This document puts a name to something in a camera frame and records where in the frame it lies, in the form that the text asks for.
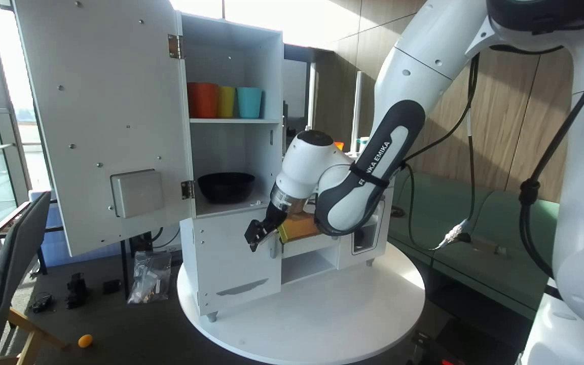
orange cup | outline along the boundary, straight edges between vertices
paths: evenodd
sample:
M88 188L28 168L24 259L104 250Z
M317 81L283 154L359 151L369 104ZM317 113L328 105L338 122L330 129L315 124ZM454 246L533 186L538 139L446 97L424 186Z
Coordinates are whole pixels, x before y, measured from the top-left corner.
M191 118L220 116L220 87L216 83L188 83Z

white tabletop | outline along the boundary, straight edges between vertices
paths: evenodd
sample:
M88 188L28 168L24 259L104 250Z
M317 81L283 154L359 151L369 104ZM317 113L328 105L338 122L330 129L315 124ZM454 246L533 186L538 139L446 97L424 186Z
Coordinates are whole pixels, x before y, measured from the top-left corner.
M424 279L393 246L369 263L284 285L283 291L201 316L179 272L179 299L214 343L264 362L351 362L384 353L407 335L424 309Z

black chair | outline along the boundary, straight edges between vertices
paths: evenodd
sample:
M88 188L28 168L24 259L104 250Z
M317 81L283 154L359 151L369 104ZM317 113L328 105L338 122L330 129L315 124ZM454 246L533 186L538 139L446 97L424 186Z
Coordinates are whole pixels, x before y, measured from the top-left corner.
M33 263L48 225L51 193L43 193L35 199L28 208L18 217L7 236L5 247L0 250L0 338L10 320L14 326L24 326L28 331L28 338L49 338L59 347L67 347L65 343L49 337L44 331L35 326L24 314L10 309L13 296L16 288L23 283L28 265Z

wall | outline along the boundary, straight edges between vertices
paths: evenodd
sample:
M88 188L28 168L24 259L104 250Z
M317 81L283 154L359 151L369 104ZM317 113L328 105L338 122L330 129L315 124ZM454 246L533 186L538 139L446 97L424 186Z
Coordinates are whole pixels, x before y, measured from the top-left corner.
M362 134L371 129L374 83L378 71L423 6L423 0L333 0L359 14L337 40L337 53L319 65L317 128L350 142L353 118L355 69L366 72ZM538 165L543 147L562 124L570 104L573 60L566 50L552 55L514 55L486 50L472 104L476 182L517 193ZM466 101L465 69L445 100L431 113L415 150L446 134ZM559 200L566 147L562 146L541 174L539 196ZM419 155L421 173L468 180L468 151L465 128L439 147Z

